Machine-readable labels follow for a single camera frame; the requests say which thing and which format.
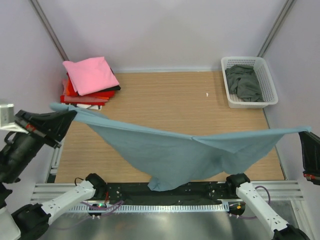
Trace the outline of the blue-grey t shirt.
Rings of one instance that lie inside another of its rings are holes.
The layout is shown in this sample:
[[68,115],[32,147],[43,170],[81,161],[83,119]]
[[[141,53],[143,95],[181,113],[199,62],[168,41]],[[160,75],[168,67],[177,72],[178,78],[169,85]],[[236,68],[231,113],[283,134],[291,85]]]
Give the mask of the blue-grey t shirt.
[[75,121],[88,125],[128,163],[150,175],[152,191],[169,191],[219,173],[241,174],[264,158],[287,134],[310,132],[310,126],[273,128],[212,135],[163,131],[109,119],[91,110],[52,103],[55,112],[75,111]]

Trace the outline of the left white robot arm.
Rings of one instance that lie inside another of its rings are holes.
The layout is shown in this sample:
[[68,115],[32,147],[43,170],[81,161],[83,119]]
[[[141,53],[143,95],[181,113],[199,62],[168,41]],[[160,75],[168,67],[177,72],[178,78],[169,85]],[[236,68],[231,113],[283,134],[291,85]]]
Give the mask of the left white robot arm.
[[0,129],[6,132],[0,151],[0,238],[2,240],[38,240],[50,225],[71,208],[87,200],[101,200],[107,183],[96,173],[90,173],[73,188],[50,200],[39,200],[8,210],[8,197],[13,190],[7,185],[18,183],[21,173],[43,146],[61,147],[74,110],[49,113],[17,113],[2,110]]

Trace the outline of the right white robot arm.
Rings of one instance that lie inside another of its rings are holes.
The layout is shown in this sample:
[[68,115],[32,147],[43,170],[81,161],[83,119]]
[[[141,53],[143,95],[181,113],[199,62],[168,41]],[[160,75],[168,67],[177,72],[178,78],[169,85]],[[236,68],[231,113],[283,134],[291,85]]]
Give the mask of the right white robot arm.
[[[312,132],[299,133],[302,149],[303,176],[314,185],[320,184],[320,137]],[[280,217],[257,193],[244,173],[226,178],[225,192],[231,198],[239,197],[251,208],[257,219],[268,231],[272,240],[308,240],[300,229]]]

